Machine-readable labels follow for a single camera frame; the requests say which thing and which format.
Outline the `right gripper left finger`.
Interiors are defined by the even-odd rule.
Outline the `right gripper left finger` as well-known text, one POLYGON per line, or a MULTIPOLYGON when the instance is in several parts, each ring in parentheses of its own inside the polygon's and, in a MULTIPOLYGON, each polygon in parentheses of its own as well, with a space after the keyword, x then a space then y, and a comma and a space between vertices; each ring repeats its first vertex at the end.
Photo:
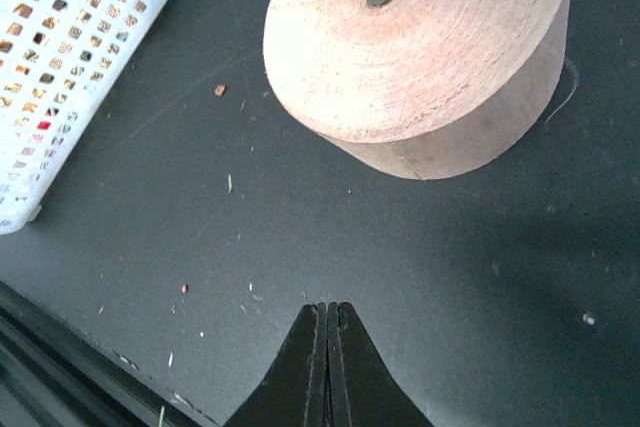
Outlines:
POLYGON ((226 424, 324 426, 327 337, 326 305, 304 305, 265 376, 226 424))

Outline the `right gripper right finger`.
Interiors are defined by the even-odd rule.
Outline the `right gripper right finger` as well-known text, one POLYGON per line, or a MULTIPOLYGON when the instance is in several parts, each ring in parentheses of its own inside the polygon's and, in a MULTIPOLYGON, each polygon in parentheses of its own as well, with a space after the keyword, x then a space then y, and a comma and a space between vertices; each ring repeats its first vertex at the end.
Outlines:
POLYGON ((355 308, 328 307, 330 426, 430 426, 429 419, 399 387, 355 308))

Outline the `small green christmas tree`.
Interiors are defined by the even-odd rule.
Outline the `small green christmas tree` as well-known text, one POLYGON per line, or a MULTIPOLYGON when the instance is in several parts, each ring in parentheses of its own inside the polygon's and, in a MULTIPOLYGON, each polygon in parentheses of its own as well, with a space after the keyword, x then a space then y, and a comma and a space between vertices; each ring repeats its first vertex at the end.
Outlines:
POLYGON ((270 0, 263 58, 306 128, 383 173, 455 177, 518 142, 549 104, 570 0, 270 0))

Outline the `white perforated plastic basket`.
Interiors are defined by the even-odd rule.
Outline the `white perforated plastic basket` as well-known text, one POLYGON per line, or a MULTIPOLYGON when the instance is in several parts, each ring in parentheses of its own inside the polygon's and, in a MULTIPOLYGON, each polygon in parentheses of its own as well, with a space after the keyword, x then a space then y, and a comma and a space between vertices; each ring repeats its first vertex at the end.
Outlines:
POLYGON ((1 231, 33 220, 168 0, 1 0, 1 231))

